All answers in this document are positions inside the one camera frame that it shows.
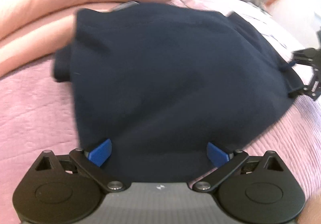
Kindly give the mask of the navy blue garment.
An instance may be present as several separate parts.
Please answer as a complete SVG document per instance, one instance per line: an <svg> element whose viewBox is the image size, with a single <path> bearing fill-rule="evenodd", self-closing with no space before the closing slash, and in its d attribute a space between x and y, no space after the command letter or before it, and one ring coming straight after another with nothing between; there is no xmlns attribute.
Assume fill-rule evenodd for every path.
<svg viewBox="0 0 321 224"><path fill-rule="evenodd" d="M54 77L71 82L80 146L104 141L123 182L188 182L210 171L208 142L241 149L292 106L298 74L237 13L140 3L81 9Z"/></svg>

